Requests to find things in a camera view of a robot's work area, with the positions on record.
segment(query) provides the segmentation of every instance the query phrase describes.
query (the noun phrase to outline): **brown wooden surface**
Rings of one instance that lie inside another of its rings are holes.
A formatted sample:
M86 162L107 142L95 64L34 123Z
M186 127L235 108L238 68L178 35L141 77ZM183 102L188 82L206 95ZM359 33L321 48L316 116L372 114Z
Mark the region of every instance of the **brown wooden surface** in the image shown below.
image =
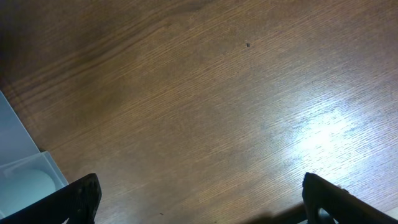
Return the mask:
M306 171L398 206L396 0L7 0L0 32L1 90L98 174L98 223L244 223Z

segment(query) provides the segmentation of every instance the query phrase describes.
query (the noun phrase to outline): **translucent plastic box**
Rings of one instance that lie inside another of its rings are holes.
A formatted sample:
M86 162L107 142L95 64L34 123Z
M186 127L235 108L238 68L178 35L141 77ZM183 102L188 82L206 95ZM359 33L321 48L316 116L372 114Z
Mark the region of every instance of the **translucent plastic box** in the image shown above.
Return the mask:
M68 185L0 92L0 219Z

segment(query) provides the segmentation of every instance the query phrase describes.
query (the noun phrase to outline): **wood grain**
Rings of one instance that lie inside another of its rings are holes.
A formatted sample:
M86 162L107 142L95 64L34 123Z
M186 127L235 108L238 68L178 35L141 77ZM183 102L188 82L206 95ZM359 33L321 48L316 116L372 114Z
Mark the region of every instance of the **wood grain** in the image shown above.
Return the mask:
M7 0L1 90L70 182L98 174L98 223L244 223L307 171L387 211L397 27L395 0Z

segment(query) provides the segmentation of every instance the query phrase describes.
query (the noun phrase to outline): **plastic container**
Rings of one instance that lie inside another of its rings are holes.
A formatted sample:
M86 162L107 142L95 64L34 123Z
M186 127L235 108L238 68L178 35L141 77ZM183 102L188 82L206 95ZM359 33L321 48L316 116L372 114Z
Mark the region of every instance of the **plastic container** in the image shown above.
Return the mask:
M40 151L0 91L0 166Z
M0 218L11 215L66 185L67 180L48 152L0 166Z
M0 219L68 185L0 92Z

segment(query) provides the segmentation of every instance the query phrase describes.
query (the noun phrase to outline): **black plastic part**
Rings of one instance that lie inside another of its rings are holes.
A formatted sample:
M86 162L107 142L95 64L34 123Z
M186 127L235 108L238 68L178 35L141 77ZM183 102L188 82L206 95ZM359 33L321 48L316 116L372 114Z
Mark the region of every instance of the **black plastic part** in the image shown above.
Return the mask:
M321 208L342 224L398 224L397 220L360 201L347 191L334 186L316 174L305 174L303 201L309 224L325 222L319 216Z
M38 202L0 220L0 224L92 224L101 200L96 174L88 174Z

